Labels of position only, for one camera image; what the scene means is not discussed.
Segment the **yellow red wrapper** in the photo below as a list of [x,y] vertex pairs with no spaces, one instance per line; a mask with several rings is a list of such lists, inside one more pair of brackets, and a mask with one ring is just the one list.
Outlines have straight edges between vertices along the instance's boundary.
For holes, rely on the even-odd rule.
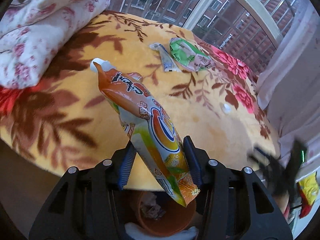
[[302,208],[299,218],[304,218],[310,213],[319,194],[319,184],[316,175],[317,172],[313,172],[298,182],[298,191],[302,199]]

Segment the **orange drink pouch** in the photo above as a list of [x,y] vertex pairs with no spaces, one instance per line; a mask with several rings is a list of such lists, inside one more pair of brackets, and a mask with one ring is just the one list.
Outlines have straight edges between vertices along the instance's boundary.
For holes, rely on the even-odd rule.
[[123,73],[95,58],[90,69],[98,88],[118,113],[123,130],[162,189],[178,204],[188,206],[200,190],[193,183],[182,141],[161,104],[138,73]]

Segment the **clear blue sachet wrapper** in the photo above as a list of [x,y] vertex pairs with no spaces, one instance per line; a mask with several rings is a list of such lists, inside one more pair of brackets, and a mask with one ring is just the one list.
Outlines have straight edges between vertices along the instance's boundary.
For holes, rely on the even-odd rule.
[[180,68],[177,66],[177,64],[174,62],[173,58],[169,55],[166,48],[160,44],[160,43],[153,43],[149,45],[149,48],[151,50],[159,52],[163,71],[164,72],[180,72]]

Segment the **green white plastic wrapper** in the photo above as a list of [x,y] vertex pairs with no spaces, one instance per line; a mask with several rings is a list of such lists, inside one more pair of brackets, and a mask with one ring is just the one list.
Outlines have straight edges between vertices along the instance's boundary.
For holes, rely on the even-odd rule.
[[173,59],[190,72],[198,72],[215,67],[214,61],[196,46],[182,38],[172,38],[169,42]]

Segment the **orange plastic trash bin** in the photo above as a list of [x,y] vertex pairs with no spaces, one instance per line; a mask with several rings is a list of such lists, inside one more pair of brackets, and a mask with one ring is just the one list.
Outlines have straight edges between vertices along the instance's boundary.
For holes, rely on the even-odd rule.
[[196,213],[195,200],[183,207],[165,192],[133,191],[129,202],[138,225],[158,237],[186,229]]

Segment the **yellow floral bed blanket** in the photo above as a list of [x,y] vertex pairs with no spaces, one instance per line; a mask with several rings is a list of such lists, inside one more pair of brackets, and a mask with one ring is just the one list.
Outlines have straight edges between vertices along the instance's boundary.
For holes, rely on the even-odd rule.
[[[159,53],[173,37],[211,56],[215,67],[197,73],[164,72]],[[1,141],[34,165],[61,176],[70,166],[86,169],[109,158],[128,138],[117,113],[90,70],[94,58],[124,73],[137,72],[164,107],[180,136],[225,166],[249,165],[254,145],[278,156],[278,134],[256,100],[253,75],[239,59],[203,42],[189,30],[138,16],[106,11],[57,52],[40,83],[1,91]],[[223,113],[227,103],[232,112]]]

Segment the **white bottle cap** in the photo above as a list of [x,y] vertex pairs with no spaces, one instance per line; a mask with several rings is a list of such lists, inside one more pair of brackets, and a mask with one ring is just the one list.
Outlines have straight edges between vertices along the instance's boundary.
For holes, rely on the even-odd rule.
[[223,113],[225,114],[229,114],[232,112],[231,107],[227,104],[227,103],[222,103],[221,104],[221,110],[223,111]]

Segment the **pink sheer right curtain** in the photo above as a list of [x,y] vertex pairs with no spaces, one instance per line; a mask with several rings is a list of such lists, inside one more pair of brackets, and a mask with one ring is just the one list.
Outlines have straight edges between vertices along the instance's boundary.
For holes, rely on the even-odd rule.
[[258,105],[278,132],[287,165],[295,139],[308,151],[297,180],[319,170],[319,14],[301,0],[291,28],[257,81]]

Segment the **folded floral white quilt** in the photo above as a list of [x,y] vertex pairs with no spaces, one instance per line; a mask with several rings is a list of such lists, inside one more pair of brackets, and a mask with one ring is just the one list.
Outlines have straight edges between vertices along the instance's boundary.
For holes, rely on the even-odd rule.
[[1,86],[37,85],[60,48],[111,0],[13,0],[1,19]]

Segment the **white window frame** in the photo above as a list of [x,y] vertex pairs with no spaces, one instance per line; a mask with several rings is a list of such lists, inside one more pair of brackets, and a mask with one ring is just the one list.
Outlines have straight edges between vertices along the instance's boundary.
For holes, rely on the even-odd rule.
[[[117,0],[120,12],[128,12],[149,20],[185,24],[200,0]],[[281,35],[291,26],[301,0],[258,0],[272,17]],[[257,49],[262,54],[273,50],[271,39],[251,13],[237,0],[212,0],[193,27],[193,32],[221,49],[239,52]]]

